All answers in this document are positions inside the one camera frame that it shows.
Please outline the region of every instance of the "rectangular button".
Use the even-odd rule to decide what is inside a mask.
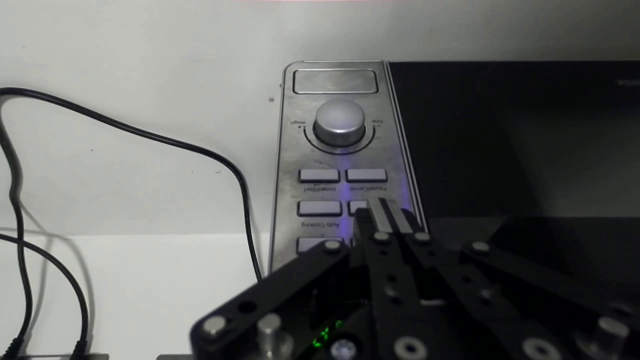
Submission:
[[[375,71],[363,67],[299,67],[293,71],[296,94],[375,94]]]
[[[354,200],[354,201],[348,201],[348,213],[355,213],[358,207],[366,207],[366,201],[363,200]]]
[[[385,182],[383,168],[349,168],[346,170],[348,182]]]
[[[339,201],[298,201],[298,216],[339,216]]]
[[[339,182],[335,168],[301,168],[298,171],[299,182]]]
[[[296,252],[299,253],[299,252],[306,252],[306,250],[309,250],[309,247],[313,247],[315,244],[319,244],[319,242],[325,242],[328,238],[298,238],[298,244],[296,244]]]

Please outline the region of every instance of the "black cable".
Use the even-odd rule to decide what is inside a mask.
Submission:
[[[11,235],[5,235],[5,233],[0,233],[0,240],[3,242],[11,242],[15,245],[24,245],[36,253],[40,253],[41,257],[45,257],[49,264],[54,264],[61,275],[68,279],[68,283],[74,288],[75,292],[75,298],[78,298],[78,304],[79,304],[79,320],[82,320],[82,326],[79,326],[79,339],[75,342],[75,348],[74,348],[74,354],[84,354],[85,351],[85,345],[88,345],[88,305],[85,305],[85,298],[84,298],[84,292],[75,279],[75,275],[55,257],[51,256],[49,252],[45,252],[43,247],[40,245],[33,245],[30,242],[26,242],[24,238],[11,238]]]
[[[211,158],[211,160],[220,162],[221,166],[226,166],[235,176],[235,180],[239,183],[241,207],[243,207],[243,231],[245,231],[245,240],[247,240],[247,250],[250,250],[250,257],[251,257],[255,279],[257,281],[261,279],[259,266],[257,266],[257,256],[255,256],[255,245],[253,245],[253,235],[251,235],[251,223],[250,223],[250,193],[247,193],[247,185],[245,185],[243,174],[237,170],[237,166],[234,162],[229,162],[228,158],[223,158],[223,156],[220,156],[220,154],[215,154],[211,150],[206,150],[201,145],[194,145],[194,143],[187,143],[187,142],[182,142],[182,140],[173,140],[173,137],[168,137],[168,136],[160,136],[160,134],[136,127],[136,125],[127,125],[127,123],[118,122],[118,120],[114,120],[110,115],[103,115],[99,112],[93,112],[90,108],[84,108],[79,104],[68,102],[68,100],[51,96],[51,94],[27,90],[27,87],[0,87],[0,97],[5,97],[5,96],[33,97],[33,100],[49,102],[49,104],[55,104],[59,108],[66,108],[66,110],[84,114],[88,118],[93,118],[96,122],[102,122],[106,125],[118,127],[118,129],[123,129],[123,132],[130,132],[130,134],[136,134],[136,136],[166,143],[166,145],[173,145],[173,148],[182,148],[182,150],[187,150],[187,151],[195,151],[195,154],[201,154],[201,156]]]
[[[22,281],[22,290],[24,290],[24,317],[22,317],[22,326],[17,329],[17,336],[11,339],[11,343],[7,345],[7,350],[3,351],[3,358],[15,358],[22,351],[22,345],[26,342],[26,331],[27,326],[31,321],[31,313],[33,313],[33,293],[31,293],[31,283],[27,278],[27,270],[26,270],[26,257],[24,257],[24,217],[22,217],[22,207],[19,207],[19,189],[22,189],[22,166],[17,160],[17,154],[9,142],[9,136],[5,134],[3,123],[0,123],[0,145],[3,150],[7,168],[11,171],[11,183],[7,189],[7,198],[11,201],[11,210],[15,216],[15,250],[17,250],[17,272],[19,272],[19,281]]]

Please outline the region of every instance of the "white surface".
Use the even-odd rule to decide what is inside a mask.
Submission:
[[[250,180],[259,231],[271,219],[278,83],[292,60],[640,57],[635,0],[2,0],[0,7],[0,85],[54,91],[226,154]],[[187,351],[187,323],[250,281],[234,177],[45,104],[13,100],[3,120],[26,171],[26,205],[88,257],[96,350]],[[0,174],[5,189],[5,163]],[[11,223],[5,200],[0,223]],[[5,288],[15,283],[13,250],[0,256]],[[173,272],[178,256],[183,266]],[[33,351],[63,350],[69,339],[59,336],[75,333],[75,317],[61,321],[75,311],[61,288],[49,279]],[[5,298],[2,290],[0,348],[22,310],[19,295]]]

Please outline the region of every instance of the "control panel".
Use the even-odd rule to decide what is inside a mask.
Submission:
[[[383,61],[286,67],[271,270],[323,240],[351,244],[351,216],[368,198],[414,210],[392,91]]]

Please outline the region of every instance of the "black mount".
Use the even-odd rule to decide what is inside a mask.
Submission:
[[[198,320],[194,358],[640,358],[627,301],[486,240],[448,250],[393,201],[368,207],[351,247],[317,244]]]

